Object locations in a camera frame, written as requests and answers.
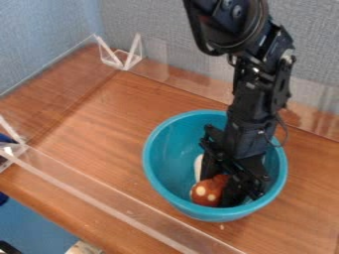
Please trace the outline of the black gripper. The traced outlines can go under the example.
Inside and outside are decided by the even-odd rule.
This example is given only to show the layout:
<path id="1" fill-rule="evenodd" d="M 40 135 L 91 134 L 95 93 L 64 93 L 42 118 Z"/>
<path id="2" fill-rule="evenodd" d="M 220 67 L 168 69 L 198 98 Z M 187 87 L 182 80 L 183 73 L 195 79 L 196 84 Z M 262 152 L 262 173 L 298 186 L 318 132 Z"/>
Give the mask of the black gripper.
<path id="1" fill-rule="evenodd" d="M 272 146 L 276 115 L 247 118 L 234 110 L 226 113 L 226 128 L 207 124 L 200 146 L 204 149 L 200 180 L 216 175 L 228 177 L 222 191 L 220 207 L 235 207 L 250 197 L 264 195 L 264 183 L 270 181 L 263 166 L 263 156 Z"/>

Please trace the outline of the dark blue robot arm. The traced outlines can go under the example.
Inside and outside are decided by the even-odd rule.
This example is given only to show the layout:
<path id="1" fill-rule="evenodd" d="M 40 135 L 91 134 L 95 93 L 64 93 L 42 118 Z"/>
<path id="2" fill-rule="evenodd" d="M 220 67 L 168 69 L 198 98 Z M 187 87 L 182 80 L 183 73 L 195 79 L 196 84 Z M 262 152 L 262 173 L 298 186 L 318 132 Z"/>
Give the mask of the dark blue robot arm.
<path id="1" fill-rule="evenodd" d="M 263 157 L 275 129 L 284 126 L 286 107 L 296 57 L 292 38 L 272 21 L 267 0 L 183 0 L 199 50 L 226 55 L 235 68 L 234 102 L 223 129 L 208 124 L 200 183 L 222 181 L 219 206 L 264 196 L 270 175 Z"/>

